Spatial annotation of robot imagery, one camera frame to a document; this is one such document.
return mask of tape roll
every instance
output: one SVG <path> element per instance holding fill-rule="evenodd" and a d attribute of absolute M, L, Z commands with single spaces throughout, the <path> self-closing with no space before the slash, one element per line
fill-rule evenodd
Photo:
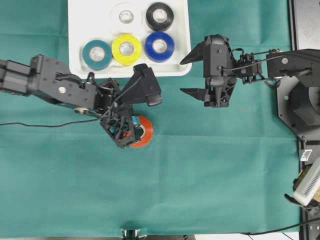
<path fill-rule="evenodd" d="M 154 135 L 154 129 L 152 127 L 152 123 L 145 116 L 137 116 L 140 121 L 140 126 L 143 129 L 143 134 L 141 136 L 141 140 L 135 143 L 130 144 L 130 147 L 133 148 L 142 148 L 147 146 L 152 136 Z"/>
<path fill-rule="evenodd" d="M 175 51 L 175 42 L 172 37 L 165 32 L 157 31 L 151 33 L 145 40 L 145 54 L 157 63 L 163 63 L 171 58 Z"/>
<path fill-rule="evenodd" d="M 88 42 L 82 50 L 82 58 L 85 64 L 93 70 L 102 70 L 109 66 L 112 60 L 110 46 L 101 40 Z"/>
<path fill-rule="evenodd" d="M 133 33 L 141 28 L 141 10 L 131 3 L 120 3 L 111 11 L 111 24 L 115 31 Z"/>
<path fill-rule="evenodd" d="M 168 30 L 174 21 L 174 12 L 165 3 L 156 2 L 146 11 L 146 23 L 155 32 Z"/>
<path fill-rule="evenodd" d="M 113 41 L 111 49 L 114 59 L 124 66 L 131 66 L 142 53 L 141 42 L 130 34 L 118 36 Z"/>

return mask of electrical tape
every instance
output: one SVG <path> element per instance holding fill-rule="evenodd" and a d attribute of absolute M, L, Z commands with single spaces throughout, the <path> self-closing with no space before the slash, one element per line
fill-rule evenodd
<path fill-rule="evenodd" d="M 147 146 L 154 134 L 152 123 L 145 116 L 138 116 L 138 118 L 140 121 L 140 126 L 143 129 L 143 135 L 141 136 L 140 141 L 130 144 L 130 147 L 133 148 L 142 148 Z"/>
<path fill-rule="evenodd" d="M 154 18 L 154 12 L 164 11 L 166 18 L 159 22 Z M 146 11 L 146 23 L 155 32 L 164 32 L 170 28 L 174 21 L 174 12 L 172 9 L 165 3 L 156 2 L 153 3 Z"/>
<path fill-rule="evenodd" d="M 111 11 L 112 28 L 123 34 L 131 34 L 141 28 L 142 12 L 132 3 L 120 3 Z"/>
<path fill-rule="evenodd" d="M 100 56 L 101 60 L 93 59 L 93 51 L 99 51 L 101 54 L 104 54 Z M 106 42 L 101 40 L 93 40 L 84 46 L 82 50 L 82 58 L 89 68 L 99 71 L 109 66 L 112 60 L 112 51 Z"/>
<path fill-rule="evenodd" d="M 164 52 L 157 52 L 154 49 L 154 43 L 159 39 L 163 40 L 166 43 L 166 50 Z M 173 55 L 175 51 L 175 42 L 172 37 L 165 32 L 153 32 L 146 38 L 144 50 L 145 54 L 150 60 L 156 63 L 163 63 Z"/>
<path fill-rule="evenodd" d="M 133 46 L 133 51 L 130 55 L 122 54 L 120 48 L 123 44 L 131 44 Z M 118 63 L 124 66 L 131 66 L 141 57 L 142 45 L 135 36 L 130 34 L 122 34 L 113 41 L 111 50 L 114 59 Z"/>

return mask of wire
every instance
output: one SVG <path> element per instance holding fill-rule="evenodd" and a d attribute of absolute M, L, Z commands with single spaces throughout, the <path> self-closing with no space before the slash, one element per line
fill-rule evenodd
<path fill-rule="evenodd" d="M 91 122 L 95 122 L 97 121 L 97 119 L 91 119 L 91 120 L 84 120 L 84 121 L 71 121 L 71 122 L 66 122 L 63 124 L 59 124 L 59 125 L 36 125 L 36 124 L 26 124 L 23 122 L 8 122 L 8 123 L 1 123 L 0 127 L 4 127 L 4 126 L 9 126 L 9 125 L 22 125 L 24 127 L 34 127 L 34 128 L 61 128 L 61 127 L 65 127 L 68 125 L 73 125 L 73 124 L 84 124 L 84 123 L 91 123 Z"/>
<path fill-rule="evenodd" d="M 96 78 L 95 78 L 95 73 L 94 72 L 89 72 L 88 77 L 86 78 L 86 82 L 93 84 L 94 86 L 96 86 L 96 91 L 97 93 L 100 95 L 100 97 L 103 97 L 104 95 L 101 93 L 101 91 L 99 90 L 99 86 L 97 85 L 96 82 Z"/>
<path fill-rule="evenodd" d="M 231 51 L 231 53 L 233 53 L 234 51 L 239 51 L 239 52 L 241 52 L 242 55 L 245 55 L 245 50 L 243 50 L 243 48 L 233 49 L 233 50 Z"/>
<path fill-rule="evenodd" d="M 248 232 L 248 233 L 242 233 L 242 234 L 250 235 L 250 236 L 256 236 L 256 235 L 277 233 L 277 232 L 282 232 L 282 231 L 285 231 L 285 230 L 288 230 L 288 229 L 292 229 L 292 228 L 295 228 L 295 227 L 300 227 L 300 226 L 307 225 L 307 224 L 310 224 L 310 223 L 313 223 L 313 222 L 317 222 L 317 221 L 320 221 L 320 217 L 317 217 L 317 218 L 314 218 L 314 219 L 311 219 L 311 220 L 308 220 L 308 221 L 303 221 L 303 222 L 297 223 L 295 225 L 291 225 L 291 226 L 275 229 L 275 230 L 263 231 L 263 232 L 253 232 L 253 233 Z"/>
<path fill-rule="evenodd" d="M 240 66 L 240 67 L 235 67 L 235 68 L 223 68 L 223 70 L 224 70 L 224 71 L 235 71 L 235 70 L 240 70 L 240 69 L 246 69 L 246 68 L 248 68 L 248 67 L 257 65 L 257 64 L 259 64 L 259 63 L 266 62 L 266 61 L 273 60 L 273 59 L 282 58 L 282 57 L 283 57 L 283 55 L 273 56 L 273 57 L 270 57 L 270 58 L 265 58 L 265 59 L 262 59 L 262 60 L 258 60 L 258 61 L 256 61 L 256 62 L 251 63 L 251 64 L 248 64 L 248 65 Z"/>
<path fill-rule="evenodd" d="M 283 235 L 285 235 L 288 239 L 293 240 L 293 238 L 289 237 L 287 234 L 285 234 L 284 232 L 282 233 Z"/>
<path fill-rule="evenodd" d="M 114 106 L 114 104 L 118 101 L 119 98 L 121 98 L 123 95 L 125 95 L 130 89 L 132 89 L 135 85 L 137 85 L 137 83 L 140 81 L 140 79 L 142 79 L 143 77 L 145 77 L 145 75 L 141 75 L 137 81 L 134 82 L 134 84 L 132 84 L 130 87 L 128 87 L 123 93 L 121 93 L 111 104 L 111 106 L 109 107 L 109 109 L 107 111 L 105 111 L 104 114 L 101 115 L 101 117 L 99 119 L 104 118 L 108 112 L 110 112 L 111 108 Z"/>
<path fill-rule="evenodd" d="M 143 78 L 145 77 L 145 75 L 141 75 L 137 81 L 134 82 L 134 84 L 132 84 L 130 87 L 128 87 L 123 93 L 121 93 L 111 104 L 111 106 L 109 107 L 109 109 L 107 111 L 104 112 L 104 114 L 102 114 L 100 117 L 95 118 L 95 119 L 90 119 L 90 120 L 83 120 L 83 121 L 71 121 L 71 122 L 66 122 L 63 124 L 59 124 L 59 125 L 37 125 L 37 124 L 26 124 L 23 122 L 8 122 L 8 123 L 0 123 L 0 127 L 4 127 L 4 126 L 10 126 L 10 125 L 21 125 L 24 127 L 33 127 L 33 128 L 61 128 L 61 127 L 65 127 L 68 125 L 73 125 L 73 124 L 85 124 L 85 123 L 92 123 L 92 122 L 96 122 L 98 120 L 101 120 L 102 118 L 104 118 L 112 109 L 112 107 L 114 106 L 114 104 L 121 98 L 123 97 L 129 90 L 131 90 L 135 85 L 137 85 L 137 83 Z"/>

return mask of cable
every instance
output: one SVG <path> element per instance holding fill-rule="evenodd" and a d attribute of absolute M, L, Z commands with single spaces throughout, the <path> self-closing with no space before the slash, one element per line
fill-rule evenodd
<path fill-rule="evenodd" d="M 86 78 L 86 82 L 96 86 L 97 93 L 100 95 L 100 97 L 103 97 L 103 94 L 101 93 L 101 91 L 99 90 L 99 86 L 97 85 L 94 72 L 92 72 L 92 71 L 89 72 L 88 77 Z"/>
<path fill-rule="evenodd" d="M 137 81 L 134 82 L 134 84 L 132 84 L 130 87 L 128 87 L 123 93 L 121 93 L 111 104 L 111 106 L 109 107 L 109 109 L 107 111 L 105 111 L 104 114 L 101 115 L 101 117 L 99 119 L 103 119 L 108 112 L 112 109 L 112 107 L 114 106 L 114 104 L 116 103 L 116 101 L 118 101 L 119 98 L 121 98 L 123 95 L 125 95 L 130 89 L 132 89 L 135 85 L 137 85 L 137 83 L 140 81 L 140 79 L 144 78 L 145 75 L 141 75 Z"/>
<path fill-rule="evenodd" d="M 320 217 L 317 217 L 317 218 L 314 218 L 314 219 L 311 219 L 311 220 L 308 220 L 308 221 L 303 221 L 303 222 L 297 223 L 295 225 L 291 225 L 291 226 L 275 229 L 275 230 L 263 231 L 263 232 L 254 232 L 254 233 L 248 232 L 248 233 L 242 233 L 242 234 L 243 235 L 256 236 L 256 235 L 277 233 L 277 232 L 282 232 L 282 231 L 285 231 L 285 230 L 288 230 L 288 229 L 292 229 L 292 228 L 295 228 L 295 227 L 300 227 L 300 226 L 307 225 L 307 224 L 310 224 L 310 223 L 313 223 L 313 222 L 317 222 L 317 221 L 320 221 Z"/>
<path fill-rule="evenodd" d="M 9 126 L 9 125 L 22 125 L 24 127 L 34 127 L 34 128 L 61 128 L 61 127 L 73 125 L 73 124 L 91 123 L 91 122 L 95 122 L 97 120 L 98 120 L 98 118 L 91 119 L 91 120 L 84 120 L 84 121 L 71 121 L 71 122 L 66 122 L 66 123 L 59 124 L 59 125 L 35 125 L 35 124 L 26 124 L 23 122 L 8 122 L 8 123 L 1 123 L 0 127 Z"/>
<path fill-rule="evenodd" d="M 231 51 L 231 54 L 232 54 L 234 51 L 239 51 L 239 52 L 241 52 L 241 55 L 245 55 L 245 50 L 243 50 L 243 48 L 233 49 L 233 50 Z"/>
<path fill-rule="evenodd" d="M 246 69 L 246 68 L 251 67 L 253 65 L 257 65 L 259 63 L 266 62 L 266 61 L 273 60 L 273 59 L 278 59 L 278 58 L 283 58 L 283 55 L 273 56 L 273 57 L 270 57 L 270 58 L 265 58 L 265 59 L 262 59 L 262 60 L 258 60 L 258 61 L 254 62 L 254 63 L 248 64 L 248 65 L 244 65 L 244 66 L 240 66 L 240 67 L 223 68 L 222 70 L 224 70 L 224 71 L 235 71 L 235 70 L 240 70 L 240 69 Z"/>
<path fill-rule="evenodd" d="M 114 104 L 116 103 L 116 101 L 118 101 L 121 97 L 123 97 L 130 89 L 132 89 L 143 77 L 145 77 L 145 75 L 140 76 L 137 81 L 134 82 L 134 84 L 132 84 L 130 87 L 128 87 L 123 93 L 121 93 L 111 104 L 111 106 L 109 107 L 109 109 L 107 111 L 105 111 L 105 113 L 103 115 L 101 115 L 98 118 L 95 119 L 91 119 L 91 120 L 83 120 L 83 121 L 71 121 L 71 122 L 66 122 L 63 124 L 59 124 L 59 125 L 37 125 L 37 124 L 26 124 L 26 123 L 22 123 L 22 122 L 8 122 L 8 123 L 0 123 L 0 127 L 4 127 L 4 126 L 9 126 L 9 125 L 22 125 L 24 127 L 34 127 L 34 128 L 61 128 L 61 127 L 65 127 L 68 125 L 73 125 L 73 124 L 85 124 L 85 123 L 91 123 L 91 122 L 96 122 L 98 120 L 101 120 L 102 118 L 104 118 L 108 112 L 110 112 L 110 110 L 112 109 L 112 107 L 114 106 Z"/>
<path fill-rule="evenodd" d="M 58 75 L 56 77 L 57 80 L 61 81 L 61 80 L 69 80 L 71 82 L 74 82 L 74 83 L 77 83 L 81 89 L 84 89 L 84 83 L 82 82 L 81 78 L 78 77 L 77 75 L 74 75 L 74 74 L 61 74 L 61 75 Z"/>
<path fill-rule="evenodd" d="M 291 237 L 289 237 L 287 234 L 285 234 L 284 232 L 282 233 L 283 235 L 285 235 L 288 239 L 293 240 Z"/>

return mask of robotic arm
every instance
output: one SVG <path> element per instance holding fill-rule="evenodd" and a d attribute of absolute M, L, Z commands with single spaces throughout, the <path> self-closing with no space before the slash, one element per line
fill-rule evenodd
<path fill-rule="evenodd" d="M 74 109 L 92 120 L 69 122 L 55 126 L 20 124 L 31 127 L 62 127 L 69 124 L 100 121 L 101 126 L 120 148 L 139 142 L 139 120 L 134 117 L 133 104 L 147 103 L 153 107 L 162 103 L 161 89 L 153 70 L 146 64 L 133 67 L 134 74 L 121 90 L 109 78 L 99 84 L 90 72 L 86 82 L 71 74 L 61 61 L 43 55 L 31 59 L 30 66 L 0 60 L 0 91 L 13 95 L 30 96 L 54 105 Z"/>
<path fill-rule="evenodd" d="M 233 52 L 241 51 L 239 60 Z M 256 60 L 255 56 L 267 54 L 266 59 Z M 280 52 L 273 49 L 266 52 L 245 54 L 242 48 L 231 50 L 229 39 L 222 35 L 204 38 L 180 64 L 203 61 L 205 88 L 181 88 L 184 93 L 204 102 L 205 107 L 229 107 L 230 98 L 237 78 L 243 84 L 265 82 L 271 88 L 280 85 L 284 76 L 297 77 L 304 88 L 320 87 L 320 50 L 304 49 Z M 267 62 L 268 77 L 262 75 L 262 62 Z"/>

